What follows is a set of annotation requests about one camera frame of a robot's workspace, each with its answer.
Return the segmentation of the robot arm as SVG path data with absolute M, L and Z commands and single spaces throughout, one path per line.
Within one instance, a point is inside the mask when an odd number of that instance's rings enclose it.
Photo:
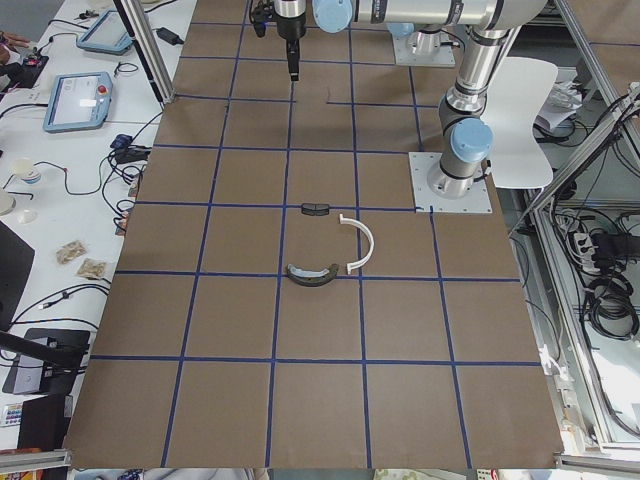
M 444 151 L 428 174 L 429 188 L 435 194 L 458 199 L 474 183 L 474 174 L 492 147 L 493 133 L 480 119 L 491 80 L 518 29 L 544 6 L 543 1 L 268 1 L 256 7 L 251 18 L 256 27 L 276 23 L 278 35 L 286 42 L 293 81 L 299 79 L 299 41 L 306 33 L 307 10 L 327 33 L 338 33 L 358 21 L 465 25 L 469 39 L 458 75 L 439 105 Z

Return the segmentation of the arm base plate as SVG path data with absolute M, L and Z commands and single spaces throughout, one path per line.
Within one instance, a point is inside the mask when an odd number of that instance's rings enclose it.
M 443 32 L 393 35 L 392 41 L 397 65 L 453 68 L 456 64 L 454 43 Z
M 492 212 L 480 165 L 469 178 L 458 180 L 441 170 L 439 152 L 410 152 L 408 156 L 414 205 L 418 213 Z

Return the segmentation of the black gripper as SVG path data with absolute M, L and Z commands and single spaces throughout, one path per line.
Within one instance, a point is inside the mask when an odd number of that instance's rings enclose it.
M 299 41 L 306 33 L 306 1 L 275 0 L 274 19 L 278 35 L 286 41 L 288 72 L 292 82 L 300 75 Z

